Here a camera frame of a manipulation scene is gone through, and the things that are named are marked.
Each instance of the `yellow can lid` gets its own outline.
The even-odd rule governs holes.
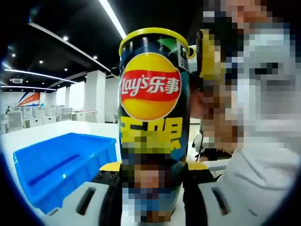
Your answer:
[[[181,36],[177,32],[171,31],[169,29],[158,28],[158,27],[149,27],[149,28],[142,28],[140,30],[137,30],[137,31],[134,31],[134,32],[128,34],[127,37],[121,41],[121,44],[119,46],[119,56],[121,56],[123,46],[127,41],[129,41],[130,39],[132,39],[136,36],[142,35],[142,34],[166,34],[166,35],[172,36],[184,44],[187,54],[189,55],[189,45],[183,36]]]

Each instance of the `lay's logo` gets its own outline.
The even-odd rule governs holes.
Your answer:
[[[167,116],[181,94],[181,75],[164,56],[142,53],[126,66],[119,84],[120,102],[126,113],[151,121]]]

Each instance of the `white table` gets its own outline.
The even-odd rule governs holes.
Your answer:
[[[71,119],[74,121],[86,121],[86,114],[95,114],[95,121],[96,122],[96,111],[74,111],[72,112]]]
[[[111,124],[111,123],[103,124],[103,123],[91,123],[91,122],[82,122],[82,121],[60,121],[57,123],[10,132],[1,136],[4,155],[9,170],[14,179],[14,182],[16,183],[19,191],[27,201],[28,205],[39,217],[43,216],[44,214],[42,213],[42,211],[40,211],[37,208],[34,208],[29,203],[18,181],[15,165],[13,162],[13,152],[21,148],[33,145],[37,142],[48,140],[70,132],[85,133],[85,134],[97,135],[102,137],[115,138],[117,160],[118,161],[121,160],[118,124]],[[138,225],[138,223],[136,222],[130,223],[127,216],[128,213],[123,212],[121,225]],[[179,226],[185,225],[183,189],[180,190],[178,202],[176,204],[176,209],[172,215],[171,222],[166,222],[165,225],[179,225]]]

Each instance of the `white cabinet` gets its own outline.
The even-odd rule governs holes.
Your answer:
[[[72,120],[73,121],[85,121],[85,114],[86,113],[73,113]]]
[[[44,124],[50,124],[50,123],[54,123],[54,122],[56,122],[56,116],[55,115],[44,117]]]
[[[28,120],[28,123],[29,123],[29,127],[42,126],[44,125],[44,120],[43,118],[30,119]]]

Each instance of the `blue plastic bin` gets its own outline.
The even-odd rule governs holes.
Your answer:
[[[28,200],[45,214],[103,165],[117,161],[116,139],[68,133],[14,152],[16,172]]]

